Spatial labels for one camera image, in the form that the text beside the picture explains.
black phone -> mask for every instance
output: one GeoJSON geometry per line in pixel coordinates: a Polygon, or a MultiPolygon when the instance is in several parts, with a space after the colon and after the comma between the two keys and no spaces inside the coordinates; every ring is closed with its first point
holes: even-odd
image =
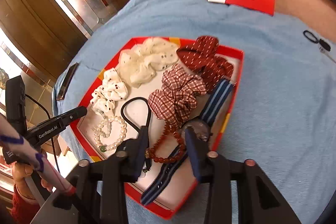
{"type": "Polygon", "coordinates": [[[63,80],[63,83],[62,83],[62,86],[61,86],[61,88],[58,92],[58,95],[57,95],[57,98],[56,98],[57,101],[60,101],[60,100],[64,99],[65,94],[67,93],[70,81],[71,81],[77,67],[78,67],[78,63],[75,63],[69,68],[68,73],[65,76],[65,78],[63,80]]]}

black cable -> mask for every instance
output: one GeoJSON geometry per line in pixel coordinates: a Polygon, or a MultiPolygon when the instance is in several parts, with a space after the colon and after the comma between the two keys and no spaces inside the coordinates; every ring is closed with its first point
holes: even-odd
{"type": "MultiPolygon", "coordinates": [[[[39,107],[41,107],[41,109],[43,109],[45,111],[45,113],[47,114],[48,116],[48,119],[50,119],[50,115],[49,115],[49,112],[47,111],[47,109],[41,105],[38,101],[36,101],[34,98],[32,98],[31,96],[29,96],[28,94],[26,94],[26,97],[28,97],[30,100],[32,100],[35,104],[37,104],[39,107]]],[[[57,166],[57,170],[59,173],[60,170],[59,170],[59,166],[58,166],[58,162],[57,162],[57,157],[56,157],[56,151],[55,151],[55,145],[54,145],[54,140],[53,138],[51,138],[51,146],[52,146],[52,151],[54,153],[54,157],[55,157],[55,162],[56,162],[56,166],[57,166]]]]}

green bead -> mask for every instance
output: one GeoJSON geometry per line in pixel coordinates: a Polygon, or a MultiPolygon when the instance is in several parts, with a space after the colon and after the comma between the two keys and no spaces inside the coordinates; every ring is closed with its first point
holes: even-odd
{"type": "Polygon", "coordinates": [[[106,145],[101,145],[99,149],[101,152],[106,152],[106,145]]]}

red scrunchie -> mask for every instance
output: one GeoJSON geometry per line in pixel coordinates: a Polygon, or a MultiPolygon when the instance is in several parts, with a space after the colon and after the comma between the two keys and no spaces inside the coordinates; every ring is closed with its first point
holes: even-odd
{"type": "Polygon", "coordinates": [[[174,65],[163,73],[162,90],[152,92],[148,104],[159,120],[181,128],[197,106],[195,96],[206,92],[200,76],[190,75],[180,65],[174,65]]]}
{"type": "Polygon", "coordinates": [[[198,37],[196,42],[177,50],[180,60],[195,73],[201,72],[209,93],[216,87],[217,82],[226,78],[231,79],[233,65],[225,58],[215,56],[218,48],[218,38],[198,37]]]}

blue blanket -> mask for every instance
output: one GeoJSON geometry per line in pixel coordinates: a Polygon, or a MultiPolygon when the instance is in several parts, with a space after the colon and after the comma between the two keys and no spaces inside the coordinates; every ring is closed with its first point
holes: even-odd
{"type": "MultiPolygon", "coordinates": [[[[54,115],[76,107],[100,70],[132,37],[219,38],[244,50],[240,89],[218,151],[255,159],[303,224],[314,223],[336,189],[335,65],[302,34],[300,20],[207,0],[131,0],[100,27],[72,63],[80,63],[54,115]]],[[[88,155],[71,129],[62,133],[78,159],[88,155]]],[[[203,223],[208,186],[199,185],[169,222],[203,223]]],[[[129,223],[167,223],[127,199],[129,223]]],[[[237,207],[233,208],[237,223],[237,207]]]]}

